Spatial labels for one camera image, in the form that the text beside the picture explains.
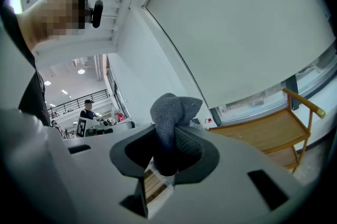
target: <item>white surface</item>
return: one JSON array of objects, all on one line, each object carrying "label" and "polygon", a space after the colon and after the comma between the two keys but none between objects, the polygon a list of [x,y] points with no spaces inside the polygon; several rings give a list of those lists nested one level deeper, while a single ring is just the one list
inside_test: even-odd
[{"label": "white surface", "polygon": [[[141,8],[129,12],[118,43],[118,52],[108,55],[124,104],[136,125],[152,122],[150,108],[165,93],[202,99],[195,84],[191,87],[183,84],[179,75],[183,75],[186,68],[178,66],[179,61],[173,64],[174,59],[180,60],[176,54],[168,57],[164,53],[161,45],[170,49],[173,48],[172,44],[166,36],[163,42],[158,42],[158,35],[151,31],[155,22],[146,14],[146,10]],[[175,67],[180,67],[181,71],[177,73]],[[205,104],[196,117],[201,124],[211,117]]]},{"label": "white surface", "polygon": [[[288,171],[247,143],[188,127],[182,129],[211,142],[219,152],[219,163],[200,183],[176,185],[153,222],[239,224],[265,217],[270,209],[247,175],[251,171],[265,171],[290,199],[301,190],[299,182]],[[183,206],[174,208],[181,201]]]},{"label": "white surface", "polygon": [[287,79],[334,40],[318,0],[150,0],[147,8],[210,108]]},{"label": "white surface", "polygon": [[[322,108],[326,112],[324,119],[320,119],[316,114],[312,118],[311,136],[308,145],[319,140],[328,134],[337,125],[337,77],[335,77],[326,87],[319,93],[311,97],[309,100]],[[303,122],[308,125],[309,122],[309,109],[303,104],[294,111],[294,114]],[[295,149],[303,148],[303,143],[295,145]]]}]

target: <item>person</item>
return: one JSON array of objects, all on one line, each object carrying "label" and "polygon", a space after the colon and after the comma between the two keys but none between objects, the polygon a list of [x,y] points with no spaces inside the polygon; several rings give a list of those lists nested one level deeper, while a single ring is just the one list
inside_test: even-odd
[{"label": "person", "polygon": [[20,14],[14,14],[9,6],[1,8],[0,69],[6,71],[0,73],[0,79],[15,77],[1,86],[2,108],[19,108],[44,125],[50,124],[44,82],[32,50],[40,42],[84,28],[87,10],[87,0],[38,0]]},{"label": "person", "polygon": [[65,129],[64,135],[66,137],[66,139],[70,139],[70,135],[68,134],[68,130]]},{"label": "person", "polygon": [[59,116],[59,114],[55,111],[55,112],[52,112],[52,118],[54,118],[54,117],[58,117]]},{"label": "person", "polygon": [[80,117],[97,120],[98,116],[91,110],[93,108],[94,101],[85,100],[84,101],[84,110],[81,111]]},{"label": "person", "polygon": [[52,125],[53,128],[57,129],[59,131],[61,137],[64,138],[64,131],[63,131],[62,127],[60,125],[58,125],[55,120],[52,120],[51,125]]}]

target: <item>wooden shelf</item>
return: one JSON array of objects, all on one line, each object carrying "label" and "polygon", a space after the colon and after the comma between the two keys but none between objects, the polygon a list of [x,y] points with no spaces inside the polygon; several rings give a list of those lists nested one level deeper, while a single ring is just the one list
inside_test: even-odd
[{"label": "wooden shelf", "polygon": [[150,163],[144,173],[144,189],[146,204],[155,200],[170,184],[165,177],[160,175]]},{"label": "wooden shelf", "polygon": [[300,165],[299,158],[294,146],[288,147],[275,153],[267,154],[267,156],[270,157],[278,165],[283,166],[288,170],[296,168],[298,165]]},{"label": "wooden shelf", "polygon": [[245,141],[266,154],[291,147],[310,136],[288,109],[241,124],[210,128],[209,131]]}]

